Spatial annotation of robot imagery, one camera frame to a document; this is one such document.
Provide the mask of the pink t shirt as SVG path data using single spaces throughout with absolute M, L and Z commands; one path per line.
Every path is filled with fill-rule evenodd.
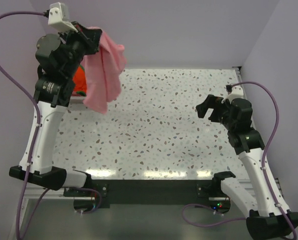
M 89 109 L 106 114 L 108 103 L 116 100 L 121 93 L 119 76 L 125 69 L 127 60 L 125 47 L 115 43 L 102 32 L 96 54 L 86 55 L 82 66 L 86 77 L 86 97 L 84 105 Z

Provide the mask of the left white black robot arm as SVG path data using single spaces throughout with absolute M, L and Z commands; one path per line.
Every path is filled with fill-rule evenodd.
M 73 187 L 87 196 L 92 192 L 90 174 L 52 163 L 57 131 L 75 86 L 74 74 L 85 56 L 98 52 L 102 35 L 100 29 L 87 29 L 77 22 L 73 26 L 74 30 L 47 34 L 37 41 L 33 123 L 22 160 L 9 169 L 9 176 L 51 190 Z

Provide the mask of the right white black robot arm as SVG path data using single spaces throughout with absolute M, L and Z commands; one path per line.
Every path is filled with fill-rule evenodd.
M 227 195 L 246 219 L 254 240 L 285 238 L 298 227 L 298 212 L 291 211 L 275 183 L 260 133 L 252 127 L 252 104 L 243 98 L 232 100 L 208 95 L 196 106 L 199 118 L 212 109 L 209 120 L 222 124 L 228 140 L 246 169 L 254 195 L 251 195 L 230 171 L 214 174 L 210 186 L 216 196 Z

